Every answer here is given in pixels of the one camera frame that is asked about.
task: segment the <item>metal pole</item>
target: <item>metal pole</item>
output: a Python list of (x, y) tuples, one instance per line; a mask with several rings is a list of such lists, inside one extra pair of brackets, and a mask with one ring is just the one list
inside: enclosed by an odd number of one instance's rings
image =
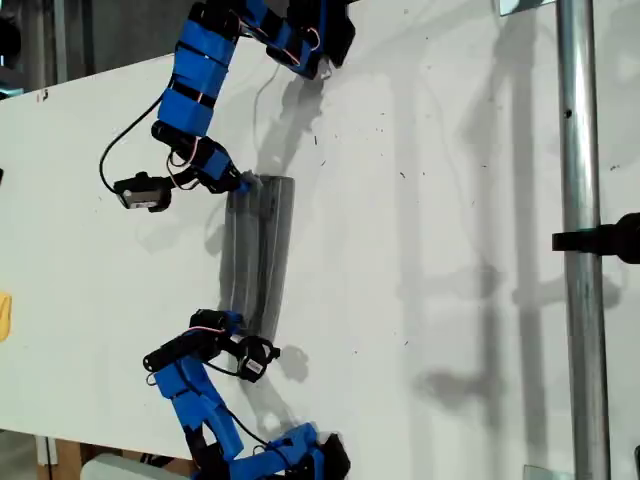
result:
[[(557, 0), (564, 229), (600, 224), (592, 0)], [(565, 254), (567, 329), (577, 480), (609, 480), (602, 264)]]

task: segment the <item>blue robotic arm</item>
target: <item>blue robotic arm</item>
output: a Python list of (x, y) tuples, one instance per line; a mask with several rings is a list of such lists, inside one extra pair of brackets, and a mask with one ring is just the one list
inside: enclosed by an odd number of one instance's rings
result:
[[(162, 395), (170, 399), (185, 432), (199, 473), (195, 480), (342, 480), (350, 468), (349, 459), (337, 435), (320, 445), (315, 429), (305, 423), (280, 438), (264, 443), (264, 452), (237, 459), (243, 444), (234, 421), (245, 428), (227, 408), (211, 383), (203, 364), (221, 351), (238, 360), (242, 380), (256, 382), (267, 365), (280, 354), (260, 337), (232, 339), (241, 317), (232, 312), (200, 310), (191, 318), (191, 328), (147, 355), (145, 368), (154, 374)], [(209, 428), (217, 442), (207, 445), (203, 429)]]
[(219, 143), (207, 137), (215, 103), (240, 36), (267, 46), (267, 55), (312, 79), (320, 60), (340, 67), (355, 36), (347, 5), (353, 0), (292, 0), (278, 17), (263, 0), (209, 0), (196, 3), (176, 45), (171, 80), (160, 99), (151, 133), (182, 159), (180, 176), (150, 178), (145, 172), (116, 182), (127, 208), (162, 211), (170, 191), (193, 180), (211, 193), (248, 191), (250, 182)]

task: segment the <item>yellow object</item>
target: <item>yellow object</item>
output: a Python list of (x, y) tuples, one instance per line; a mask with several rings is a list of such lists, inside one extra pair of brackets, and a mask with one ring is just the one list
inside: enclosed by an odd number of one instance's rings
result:
[(9, 336), (11, 328), (11, 295), (0, 292), (0, 342)]

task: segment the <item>white board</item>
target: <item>white board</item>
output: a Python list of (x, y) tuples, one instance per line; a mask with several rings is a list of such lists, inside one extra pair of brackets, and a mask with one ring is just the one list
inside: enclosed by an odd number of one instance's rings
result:
[[(596, 7), (611, 222), (640, 204), (640, 3)], [(255, 386), (216, 386), (265, 437), (306, 420), (340, 432), (353, 479), (570, 472), (554, 10), (371, 0), (352, 13), (353, 49), (321, 89), (242, 40), (216, 106), (209, 134), (241, 169), (297, 182), (283, 359)], [(14, 295), (0, 428), (188, 455), (141, 361), (216, 307), (224, 198), (126, 211), (97, 175), (171, 68), (0, 104), (0, 290)], [(111, 181), (163, 173), (151, 123), (113, 150)], [(632, 479), (640, 270), (604, 271), (614, 477)]]

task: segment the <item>black cable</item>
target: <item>black cable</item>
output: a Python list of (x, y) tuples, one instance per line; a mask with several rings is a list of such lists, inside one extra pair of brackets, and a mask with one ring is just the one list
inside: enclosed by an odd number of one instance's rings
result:
[(213, 368), (215, 371), (220, 372), (220, 373), (224, 373), (225, 375), (229, 375), (230, 377), (237, 377), (238, 373), (237, 372), (231, 372), (229, 370), (225, 370), (224, 368), (220, 368), (216, 365), (214, 365), (213, 363), (210, 362), (202, 362), (204, 363), (207, 367), (209, 368)]
[(125, 128), (122, 131), (122, 133), (120, 133), (116, 138), (114, 138), (111, 141), (111, 143), (107, 145), (107, 148), (104, 149), (104, 153), (102, 154), (102, 157), (100, 157), (100, 165), (99, 165), (100, 179), (102, 180), (102, 183), (107, 188), (107, 190), (109, 190), (111, 193), (116, 193), (116, 191), (113, 189), (111, 185), (109, 185), (109, 183), (107, 183), (107, 179), (104, 176), (104, 161), (107, 159), (107, 155), (109, 154), (109, 151), (113, 148), (113, 146), (116, 143), (122, 140), (122, 138), (125, 135), (127, 135), (131, 130), (133, 130), (136, 125), (138, 125), (142, 120), (144, 120), (144, 118), (147, 115), (149, 115), (160, 104), (161, 101), (162, 101), (162, 95), (160, 95), (160, 98), (158, 98), (155, 102), (153, 102), (153, 104), (151, 104), (151, 106), (147, 108), (147, 110), (142, 115), (140, 115), (131, 125)]
[(51, 467), (51, 451), (49, 450), (49, 437), (44, 437), (47, 446), (47, 471), (49, 472), (49, 480), (53, 480), (53, 468)]
[(251, 438), (253, 438), (256, 442), (262, 444), (264, 446), (265, 450), (272, 450), (274, 452), (276, 452), (278, 455), (280, 455), (280, 457), (282, 458), (282, 460), (284, 460), (285, 465), (287, 466), (288, 470), (291, 470), (293, 467), (291, 465), (291, 463), (289, 463), (289, 460), (287, 460), (287, 457), (284, 456), (284, 454), (280, 451), (280, 449), (278, 447), (274, 447), (273, 445), (271, 445), (268, 442), (265, 442), (264, 440), (262, 440), (259, 436), (257, 436), (255, 433), (253, 433), (251, 430), (249, 430), (247, 427), (245, 427), (244, 423), (242, 423), (240, 421), (240, 419), (238, 417), (236, 417), (236, 414), (233, 413), (231, 410), (229, 410), (229, 408), (223, 403), (222, 404), (222, 408), (224, 408), (227, 413), (229, 415), (231, 415), (231, 418), (233, 418), (235, 420), (235, 422), (238, 424), (238, 426), (245, 431), (245, 433), (247, 435), (249, 435)]

